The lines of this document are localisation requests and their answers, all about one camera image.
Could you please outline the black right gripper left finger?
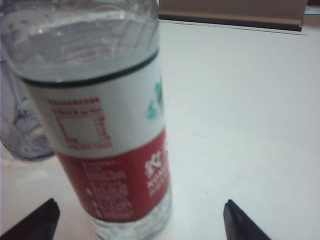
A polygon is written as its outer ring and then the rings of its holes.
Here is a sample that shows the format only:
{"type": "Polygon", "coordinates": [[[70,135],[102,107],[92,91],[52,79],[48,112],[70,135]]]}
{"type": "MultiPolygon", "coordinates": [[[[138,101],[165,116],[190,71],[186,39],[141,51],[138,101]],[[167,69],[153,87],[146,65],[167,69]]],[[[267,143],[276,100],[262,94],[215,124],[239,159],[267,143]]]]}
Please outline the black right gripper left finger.
{"type": "Polygon", "coordinates": [[[50,198],[0,238],[2,240],[52,240],[59,218],[59,206],[53,198],[50,198]]]}

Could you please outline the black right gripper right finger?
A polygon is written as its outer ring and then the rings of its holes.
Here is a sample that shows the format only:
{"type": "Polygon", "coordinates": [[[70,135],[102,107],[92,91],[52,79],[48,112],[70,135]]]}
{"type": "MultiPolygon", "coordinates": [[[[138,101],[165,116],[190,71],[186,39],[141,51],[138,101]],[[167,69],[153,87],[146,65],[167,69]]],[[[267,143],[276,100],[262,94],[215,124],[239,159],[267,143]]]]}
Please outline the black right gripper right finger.
{"type": "Polygon", "coordinates": [[[223,220],[228,240],[271,240],[231,199],[224,205],[223,220]]]}

